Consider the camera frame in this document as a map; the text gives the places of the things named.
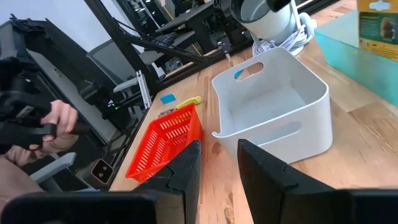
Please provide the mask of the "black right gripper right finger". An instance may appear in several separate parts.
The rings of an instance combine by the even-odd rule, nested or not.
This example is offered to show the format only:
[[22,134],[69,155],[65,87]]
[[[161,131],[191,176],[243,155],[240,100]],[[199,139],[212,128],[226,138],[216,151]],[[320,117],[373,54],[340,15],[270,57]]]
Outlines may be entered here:
[[254,223],[397,223],[396,189],[334,189],[246,139],[237,157]]

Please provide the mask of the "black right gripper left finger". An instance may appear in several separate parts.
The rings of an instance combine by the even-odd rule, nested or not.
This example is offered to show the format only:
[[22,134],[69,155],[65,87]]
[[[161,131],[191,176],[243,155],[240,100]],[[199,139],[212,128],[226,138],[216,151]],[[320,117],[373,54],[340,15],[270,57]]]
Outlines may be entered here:
[[192,141],[132,191],[27,194],[6,205],[1,223],[195,223],[200,179],[201,143]]

